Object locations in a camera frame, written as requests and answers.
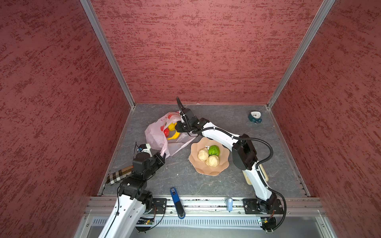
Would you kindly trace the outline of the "pink translucent plastic bag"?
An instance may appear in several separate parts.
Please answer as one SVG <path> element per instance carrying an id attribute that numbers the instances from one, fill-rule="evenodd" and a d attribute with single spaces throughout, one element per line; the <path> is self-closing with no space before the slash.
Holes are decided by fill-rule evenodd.
<path id="1" fill-rule="evenodd" d="M 176 140 L 167 140 L 163 131 L 171 123 L 177 123 L 181 117 L 179 112 L 169 112 L 156 122 L 150 124 L 145 130 L 146 142 L 151 148 L 160 151 L 161 155 L 166 153 L 166 156 L 173 156 L 188 144 L 190 144 L 197 135 L 189 132 L 180 133 L 181 135 Z"/>

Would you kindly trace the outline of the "beige fake ginger root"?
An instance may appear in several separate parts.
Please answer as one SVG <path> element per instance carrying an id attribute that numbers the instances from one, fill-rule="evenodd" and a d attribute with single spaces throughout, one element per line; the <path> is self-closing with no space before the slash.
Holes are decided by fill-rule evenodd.
<path id="1" fill-rule="evenodd" d="M 209 156 L 205 163 L 210 167 L 217 167 L 220 163 L 220 159 L 218 156 Z"/>
<path id="2" fill-rule="evenodd" d="M 202 161 L 202 162 L 205 162 L 208 158 L 209 158 L 209 152 L 208 152 L 208 149 L 207 148 L 203 148 L 201 149 L 198 154 L 197 154 L 197 158 Z"/>

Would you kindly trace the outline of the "yellow fake banana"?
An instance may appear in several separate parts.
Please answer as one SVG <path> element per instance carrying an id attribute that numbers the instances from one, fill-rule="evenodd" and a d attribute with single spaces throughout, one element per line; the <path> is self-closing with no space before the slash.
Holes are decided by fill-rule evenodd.
<path id="1" fill-rule="evenodd" d="M 172 135 L 169 135 L 167 140 L 176 140 L 181 134 L 177 131 L 171 131 Z"/>

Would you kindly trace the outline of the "yellow fake lemon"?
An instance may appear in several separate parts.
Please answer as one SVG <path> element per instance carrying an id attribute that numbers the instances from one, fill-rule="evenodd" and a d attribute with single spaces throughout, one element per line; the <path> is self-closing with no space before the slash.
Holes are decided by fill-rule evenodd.
<path id="1" fill-rule="evenodd" d="M 176 123 L 171 123 L 171 124 L 169 124 L 169 126 L 168 126 L 168 130 L 169 130 L 169 131 L 175 131 L 175 130 L 176 130 Z"/>

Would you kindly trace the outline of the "red fake apple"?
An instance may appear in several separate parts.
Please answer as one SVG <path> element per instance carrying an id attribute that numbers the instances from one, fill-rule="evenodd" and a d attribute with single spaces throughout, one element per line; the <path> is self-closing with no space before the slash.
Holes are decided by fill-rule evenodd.
<path id="1" fill-rule="evenodd" d="M 164 133 L 165 137 L 168 137 L 170 134 L 170 130 L 168 128 L 165 128 L 163 133 Z"/>

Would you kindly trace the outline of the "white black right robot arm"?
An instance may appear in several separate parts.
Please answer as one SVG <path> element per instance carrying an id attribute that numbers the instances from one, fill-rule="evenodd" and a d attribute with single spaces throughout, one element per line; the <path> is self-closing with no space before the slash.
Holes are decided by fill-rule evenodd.
<path id="1" fill-rule="evenodd" d="M 285 213 L 286 205 L 280 202 L 284 200 L 282 194 L 269 187 L 265 181 L 264 173 L 260 165 L 270 160 L 273 156 L 273 148 L 269 143 L 257 138 L 251 138 L 246 134 L 237 135 L 229 133 L 210 122 L 207 119 L 198 119 L 191 109 L 180 106 L 181 120 L 177 122 L 176 129 L 180 132 L 198 134 L 214 140 L 232 152 L 234 165 L 243 171 L 251 182 L 257 198 L 257 210 L 263 214 Z M 268 147 L 269 155 L 258 160 L 257 151 L 253 141 L 260 142 Z"/>

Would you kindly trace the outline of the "green fake fruit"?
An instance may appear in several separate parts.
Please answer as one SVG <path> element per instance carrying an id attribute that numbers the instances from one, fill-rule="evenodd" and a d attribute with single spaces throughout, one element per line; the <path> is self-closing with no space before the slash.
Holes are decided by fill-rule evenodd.
<path id="1" fill-rule="evenodd" d="M 217 145 L 212 145 L 208 148 L 209 156 L 219 156 L 220 148 Z"/>

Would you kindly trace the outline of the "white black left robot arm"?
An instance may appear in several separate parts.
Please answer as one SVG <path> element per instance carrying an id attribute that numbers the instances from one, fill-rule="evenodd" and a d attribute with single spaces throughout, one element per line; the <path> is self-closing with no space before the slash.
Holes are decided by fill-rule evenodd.
<path id="1" fill-rule="evenodd" d="M 154 209 L 147 181 L 165 164 L 166 154 L 141 152 L 133 159 L 132 173 L 119 185 L 117 201 L 99 237 L 128 238 L 141 216 Z"/>

